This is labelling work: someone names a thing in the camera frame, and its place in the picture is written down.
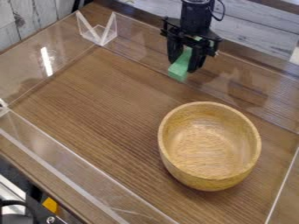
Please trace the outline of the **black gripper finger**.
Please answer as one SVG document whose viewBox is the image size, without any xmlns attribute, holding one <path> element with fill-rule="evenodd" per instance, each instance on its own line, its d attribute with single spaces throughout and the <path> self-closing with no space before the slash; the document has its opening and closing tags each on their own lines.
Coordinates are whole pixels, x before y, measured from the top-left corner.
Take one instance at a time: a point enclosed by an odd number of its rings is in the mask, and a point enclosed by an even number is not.
<svg viewBox="0 0 299 224">
<path fill-rule="evenodd" d="M 174 36 L 166 37 L 168 60 L 173 63 L 182 53 L 182 41 Z"/>
<path fill-rule="evenodd" d="M 206 49 L 206 44 L 200 44 L 190 48 L 190 58 L 188 64 L 189 73 L 193 73 L 198 68 L 201 68 L 204 60 L 206 58 Z"/>
</svg>

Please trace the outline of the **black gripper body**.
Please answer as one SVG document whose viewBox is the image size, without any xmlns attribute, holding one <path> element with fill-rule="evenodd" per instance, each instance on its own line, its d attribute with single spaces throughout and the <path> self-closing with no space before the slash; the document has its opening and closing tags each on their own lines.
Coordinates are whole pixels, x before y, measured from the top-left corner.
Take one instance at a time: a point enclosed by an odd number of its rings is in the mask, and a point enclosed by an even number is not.
<svg viewBox="0 0 299 224">
<path fill-rule="evenodd" d="M 222 20 L 213 15 L 214 1 L 220 0 L 181 0 L 180 19 L 164 17 L 160 34 L 166 38 L 174 36 L 181 39 L 182 46 L 192 48 L 206 44 L 206 55 L 214 56 L 221 37 L 210 30 L 210 20 Z"/>
</svg>

